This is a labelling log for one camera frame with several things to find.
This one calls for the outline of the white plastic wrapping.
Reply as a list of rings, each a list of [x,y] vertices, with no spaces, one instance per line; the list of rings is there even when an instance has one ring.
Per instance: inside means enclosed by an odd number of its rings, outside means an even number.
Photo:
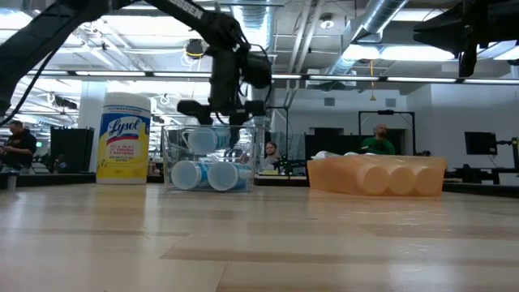
[[[357,155],[356,152],[347,152],[345,154],[336,154],[333,152],[320,151],[320,152],[316,153],[314,156],[311,156],[311,159],[319,160],[319,159],[324,159],[324,158],[329,158],[329,157],[345,157],[345,156],[356,156],[356,155]]]

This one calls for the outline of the black partition panel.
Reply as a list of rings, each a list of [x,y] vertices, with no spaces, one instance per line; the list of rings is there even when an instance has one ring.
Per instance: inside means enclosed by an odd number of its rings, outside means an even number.
[[[93,128],[52,128],[50,155],[53,172],[80,174],[89,171],[92,155]]]

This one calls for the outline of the black hanging ceiling device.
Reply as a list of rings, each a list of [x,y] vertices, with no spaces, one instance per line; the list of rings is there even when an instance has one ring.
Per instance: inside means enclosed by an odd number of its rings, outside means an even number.
[[[185,55],[193,60],[201,59],[206,50],[208,44],[202,39],[190,39],[184,48]]]

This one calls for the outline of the white building pillar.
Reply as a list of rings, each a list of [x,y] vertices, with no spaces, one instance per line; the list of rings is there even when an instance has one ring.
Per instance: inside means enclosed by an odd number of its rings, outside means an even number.
[[[92,128],[94,130],[92,142],[92,155],[97,155],[97,145],[101,126],[101,113],[107,93],[107,82],[102,81],[83,81],[78,127]]]

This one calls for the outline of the clear plastic bin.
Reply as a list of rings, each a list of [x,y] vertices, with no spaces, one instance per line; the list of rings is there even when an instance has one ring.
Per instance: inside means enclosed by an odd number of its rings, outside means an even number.
[[[176,127],[165,127],[162,130],[162,145],[163,145],[163,158],[164,158],[164,175],[166,186],[180,190],[176,188],[170,179],[170,171],[173,166],[179,161],[199,161],[212,165],[219,161],[227,161],[231,163],[247,164],[253,171],[253,178],[250,180],[249,187],[244,191],[249,191],[253,185],[253,179],[256,172],[256,161],[257,161],[257,130],[254,127],[242,127],[240,129],[239,141],[235,144],[234,148],[230,148],[229,145],[226,148],[217,150],[215,152],[197,155],[191,151],[187,143],[187,132],[193,131],[199,127],[227,127],[228,125],[217,124],[213,126],[202,126],[202,125],[191,125],[191,126],[176,126]],[[210,186],[207,189],[201,190],[188,190],[188,191],[216,191]]]

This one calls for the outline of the person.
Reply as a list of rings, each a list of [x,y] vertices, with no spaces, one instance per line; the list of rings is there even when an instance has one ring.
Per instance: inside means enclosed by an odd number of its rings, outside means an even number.
[[[280,158],[281,156],[278,152],[277,144],[273,141],[267,142],[265,146],[265,158],[260,162],[259,170],[261,172],[275,170]]]
[[[28,174],[36,152],[36,137],[20,121],[9,125],[11,136],[0,148],[0,173]]]
[[[383,123],[379,123],[375,127],[374,135],[366,138],[361,143],[361,149],[365,153],[373,153],[379,155],[395,155],[396,150],[393,144],[387,139],[387,127]]]

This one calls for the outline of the Lysol wipes canister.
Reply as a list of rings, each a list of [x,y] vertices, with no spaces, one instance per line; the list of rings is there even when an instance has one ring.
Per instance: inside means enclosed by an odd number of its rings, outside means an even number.
[[[96,180],[100,184],[145,184],[151,102],[136,93],[109,92],[101,112]]]

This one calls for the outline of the orange translucent plastic bin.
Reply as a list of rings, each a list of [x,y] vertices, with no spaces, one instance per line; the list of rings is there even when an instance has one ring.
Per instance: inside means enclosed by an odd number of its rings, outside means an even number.
[[[440,196],[447,160],[443,157],[388,156],[357,154],[329,157],[307,162],[310,188],[347,195],[354,194],[351,170],[358,165],[383,166],[389,174],[389,187],[383,195],[371,196]]]

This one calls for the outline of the black computer monitor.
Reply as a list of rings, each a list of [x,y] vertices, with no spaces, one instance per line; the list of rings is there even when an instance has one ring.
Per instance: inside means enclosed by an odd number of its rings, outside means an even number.
[[[465,150],[467,155],[496,155],[497,140],[493,132],[465,132]]]

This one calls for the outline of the long ceiling light strip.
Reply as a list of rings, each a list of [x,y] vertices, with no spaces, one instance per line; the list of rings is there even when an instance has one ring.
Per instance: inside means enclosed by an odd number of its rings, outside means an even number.
[[[57,71],[43,70],[45,78],[97,78],[106,79],[208,79],[210,72],[201,71]],[[467,85],[507,85],[519,86],[519,79],[475,79],[475,78],[436,78],[372,75],[309,75],[273,74],[273,80],[304,81],[347,81],[347,82],[388,82],[412,84],[467,84]]]

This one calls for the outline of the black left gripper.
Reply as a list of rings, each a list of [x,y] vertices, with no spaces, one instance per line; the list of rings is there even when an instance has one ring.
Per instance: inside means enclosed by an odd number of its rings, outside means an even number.
[[[212,57],[212,72],[209,77],[208,103],[202,105],[193,100],[180,100],[177,104],[179,113],[196,117],[200,125],[211,126],[211,114],[228,116],[230,148],[234,148],[239,141],[240,129],[249,116],[266,114],[264,101],[240,100],[241,83],[247,83],[242,79],[242,64],[250,52],[243,48],[233,50],[209,47],[206,54]]]

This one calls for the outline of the silver ventilation duct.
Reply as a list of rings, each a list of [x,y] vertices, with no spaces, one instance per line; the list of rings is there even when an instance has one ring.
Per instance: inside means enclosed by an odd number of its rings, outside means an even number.
[[[242,0],[239,2],[240,5],[231,7],[231,11],[252,45],[251,52],[258,54],[260,57],[266,57],[269,61],[269,70],[273,74],[273,57],[268,56],[271,53],[273,42],[272,28],[275,8],[269,6],[272,1]],[[271,85],[265,88],[254,88],[248,84],[246,89],[247,101],[264,101],[265,106],[271,106],[274,93],[272,86],[273,80]],[[268,127],[266,125],[270,122],[268,115],[251,118],[247,125],[264,129]]]
[[[384,29],[409,0],[370,0],[365,12],[349,20],[341,35],[343,52],[328,68],[327,75],[346,75],[362,57],[354,55],[356,45],[379,44]]]

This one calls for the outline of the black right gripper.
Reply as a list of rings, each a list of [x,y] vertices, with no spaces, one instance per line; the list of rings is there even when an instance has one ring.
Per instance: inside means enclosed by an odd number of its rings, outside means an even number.
[[[461,17],[438,15],[414,26],[415,33],[449,34],[463,36],[463,41],[449,36],[415,34],[415,41],[450,52],[459,53],[459,76],[470,77],[478,59],[478,49],[487,49],[491,43],[489,33],[489,3],[494,0],[462,0]]]

